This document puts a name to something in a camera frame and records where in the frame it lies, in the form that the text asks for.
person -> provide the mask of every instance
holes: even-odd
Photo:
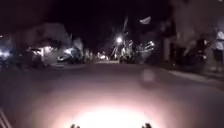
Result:
[[[221,72],[223,70],[223,50],[224,50],[224,33],[217,31],[215,43],[213,44],[213,55],[215,59],[214,71]]]

street light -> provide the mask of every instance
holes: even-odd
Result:
[[[120,45],[123,42],[123,38],[121,36],[117,37],[116,42]]]

dark sky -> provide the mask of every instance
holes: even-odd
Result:
[[[126,15],[135,19],[150,15],[154,22],[165,19],[168,4],[168,0],[1,0],[0,33],[60,22],[91,47],[105,42],[113,27],[122,28]]]
[[[58,0],[48,20],[64,23],[69,32],[94,47],[112,40],[126,15],[131,20],[152,16],[158,22],[169,17],[170,10],[168,0]]]

asphalt road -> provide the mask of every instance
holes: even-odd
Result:
[[[0,105],[13,128],[223,128],[224,93],[140,65],[1,71]]]

